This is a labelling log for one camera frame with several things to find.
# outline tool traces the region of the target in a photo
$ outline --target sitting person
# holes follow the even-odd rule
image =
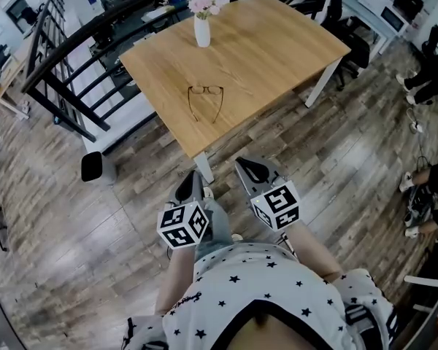
[[[415,185],[427,184],[432,192],[438,195],[438,164],[427,168],[415,175],[410,172],[404,174],[399,190],[406,192],[409,188]],[[405,236],[410,238],[416,238],[419,233],[428,234],[438,229],[438,210],[433,211],[433,219],[424,222],[422,225],[407,228]]]
[[[173,251],[155,314],[128,319],[122,349],[388,349],[396,314],[368,271],[342,272],[302,224],[286,228],[296,257],[234,243],[225,211],[205,203],[212,240]]]
[[[414,96],[406,96],[407,102],[411,105],[423,104],[429,101],[433,96],[438,95],[438,55],[431,56],[426,61],[426,65],[422,66],[420,72],[413,78],[405,79],[402,75],[397,74],[396,79],[406,92],[429,82],[425,87],[418,90]]]

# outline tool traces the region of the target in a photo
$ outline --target white vase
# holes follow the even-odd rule
[[[198,47],[209,47],[211,42],[210,23],[195,16],[195,37]]]

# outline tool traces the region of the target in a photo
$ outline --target eyeglasses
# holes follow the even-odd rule
[[[222,103],[224,101],[224,88],[223,87],[219,87],[218,85],[210,85],[207,87],[203,87],[202,85],[194,85],[194,86],[192,85],[192,86],[188,87],[188,106],[190,107],[190,112],[193,115],[193,117],[195,118],[195,121],[199,122],[198,118],[196,117],[195,113],[193,113],[193,110],[191,108],[190,93],[192,93],[194,95],[202,95],[205,92],[209,93],[210,95],[221,95],[218,113],[216,114],[214,120],[212,121],[212,123],[214,123],[219,116],[220,110],[222,109]]]

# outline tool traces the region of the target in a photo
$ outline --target white sneaker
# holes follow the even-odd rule
[[[399,84],[404,88],[406,92],[410,92],[410,89],[406,87],[405,84],[405,78],[403,78],[400,74],[396,74],[396,80],[399,82]]]
[[[418,236],[418,227],[407,228],[404,232],[404,235],[408,238],[417,238]]]
[[[412,183],[412,174],[408,171],[402,177],[401,184],[399,185],[399,190],[404,193],[406,190],[413,186],[414,183]]]
[[[407,213],[406,216],[404,217],[404,224],[406,225],[407,228],[409,228],[412,225],[412,214],[411,213]]]
[[[242,235],[239,235],[238,233],[234,233],[234,234],[232,235],[232,241],[233,241],[233,242],[237,242],[237,241],[241,241],[241,240],[243,240]]]
[[[204,198],[212,198],[214,200],[214,193],[209,187],[203,187]]]
[[[407,102],[408,102],[409,104],[411,104],[411,105],[417,105],[417,104],[415,103],[414,96],[407,95],[407,96],[406,96],[406,100],[407,100]]]

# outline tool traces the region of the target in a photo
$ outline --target black metal railing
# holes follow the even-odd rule
[[[34,41],[29,56],[29,62],[26,72],[26,80],[23,83],[23,92],[29,94],[37,102],[43,105],[49,112],[59,120],[65,122],[70,128],[83,135],[90,141],[95,141],[96,137],[89,133],[82,123],[81,114],[102,128],[104,131],[110,129],[105,120],[114,112],[119,110],[123,105],[129,102],[133,97],[142,90],[136,88],[134,92],[123,97],[123,100],[114,105],[108,112],[98,115],[97,109],[104,104],[111,96],[120,92],[132,81],[129,74],[124,71],[123,65],[118,62],[106,67],[106,71],[99,75],[94,81],[86,85],[78,94],[75,93],[73,82],[92,64],[100,61],[108,53],[112,53],[120,46],[124,45],[129,39],[139,34],[148,34],[153,31],[155,25],[165,20],[177,19],[178,14],[186,11],[187,4],[184,1],[175,6],[174,9],[167,13],[150,20],[146,23],[140,23],[136,28],[122,35],[121,37],[106,41],[103,47],[92,54],[91,59],[86,61],[77,69],[73,69],[69,62],[69,54],[78,48],[83,42],[99,32],[107,30],[112,24],[124,20],[134,12],[149,7],[154,1],[159,0],[124,0],[119,5],[107,10],[105,13],[95,17],[74,32],[70,37],[66,37],[64,32],[64,0],[49,0],[43,9],[34,34]],[[296,2],[295,0],[281,0],[290,4],[293,8],[304,14],[312,14],[315,17],[317,11],[321,10],[324,0],[304,0]],[[114,86],[110,92],[102,96],[93,105],[87,106],[82,98],[88,95],[99,83],[107,77],[113,77],[114,74],[123,73],[124,80]],[[51,101],[49,90],[57,95],[57,101]]]

